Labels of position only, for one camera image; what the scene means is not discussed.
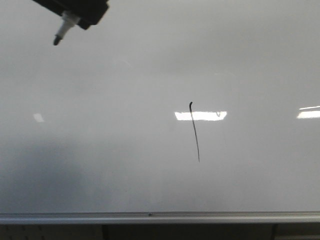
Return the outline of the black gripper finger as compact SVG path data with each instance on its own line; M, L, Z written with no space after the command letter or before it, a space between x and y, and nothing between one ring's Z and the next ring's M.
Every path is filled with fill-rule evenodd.
M77 25L83 30L97 25L109 9L108 0L35 0L37 4L62 16L69 11L80 18Z

